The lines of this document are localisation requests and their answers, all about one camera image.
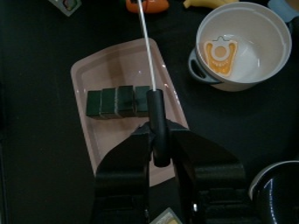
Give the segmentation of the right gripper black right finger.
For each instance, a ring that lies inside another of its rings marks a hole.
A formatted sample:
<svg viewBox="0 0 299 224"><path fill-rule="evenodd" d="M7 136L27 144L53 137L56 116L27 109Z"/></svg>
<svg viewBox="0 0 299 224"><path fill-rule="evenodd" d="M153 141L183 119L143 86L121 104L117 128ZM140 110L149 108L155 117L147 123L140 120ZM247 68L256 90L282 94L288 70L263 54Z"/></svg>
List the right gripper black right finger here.
<svg viewBox="0 0 299 224"><path fill-rule="evenodd" d="M237 157L179 123L167 125L184 223L262 224Z"/></svg>

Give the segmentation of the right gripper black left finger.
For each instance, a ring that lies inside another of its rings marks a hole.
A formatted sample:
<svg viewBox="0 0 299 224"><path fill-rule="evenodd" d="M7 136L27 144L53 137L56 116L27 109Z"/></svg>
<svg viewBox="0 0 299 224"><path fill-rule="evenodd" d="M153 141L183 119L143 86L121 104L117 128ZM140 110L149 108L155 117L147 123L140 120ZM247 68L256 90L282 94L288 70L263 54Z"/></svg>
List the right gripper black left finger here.
<svg viewBox="0 0 299 224"><path fill-rule="evenodd" d="M89 224L148 224L151 143L145 123L104 156Z"/></svg>

